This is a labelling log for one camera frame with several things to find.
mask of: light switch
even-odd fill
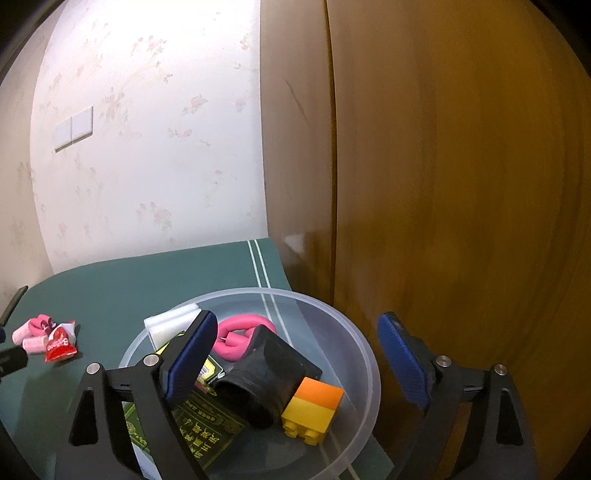
[[[72,117],[72,141],[92,134],[92,107]]]
[[[53,130],[53,146],[56,150],[72,142],[72,119],[60,123]]]

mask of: green tablecloth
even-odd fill
[[[75,360],[45,364],[42,355],[32,355],[0,385],[0,418],[31,467],[53,479],[56,445],[86,366],[116,368],[144,318],[209,292],[257,286],[290,289],[269,239],[85,265],[29,289],[6,326],[8,338],[40,313],[80,325]],[[371,437],[340,480],[383,480],[391,469]]]

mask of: wood grain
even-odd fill
[[[269,235],[292,288],[333,296],[335,135],[325,3],[262,0],[261,110]]]
[[[434,352],[507,365],[554,478],[591,424],[591,80],[527,0],[328,10],[335,307],[377,352],[395,310]],[[395,453],[413,410],[378,356]]]

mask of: red wrapper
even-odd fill
[[[46,363],[65,360],[78,353],[75,324],[76,322],[61,323],[52,331],[45,348]]]

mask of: metal screw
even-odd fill
[[[435,361],[440,367],[449,367],[452,364],[452,359],[445,355],[439,355]]]
[[[144,358],[144,365],[147,365],[148,367],[153,367],[158,363],[159,360],[160,357],[155,353],[152,353],[152,355],[148,355]]]
[[[507,367],[505,365],[496,364],[495,365],[495,372],[499,375],[506,375],[507,374]]]
[[[90,374],[90,375],[94,375],[99,370],[100,370],[100,365],[97,363],[90,364],[88,367],[86,367],[86,373]]]

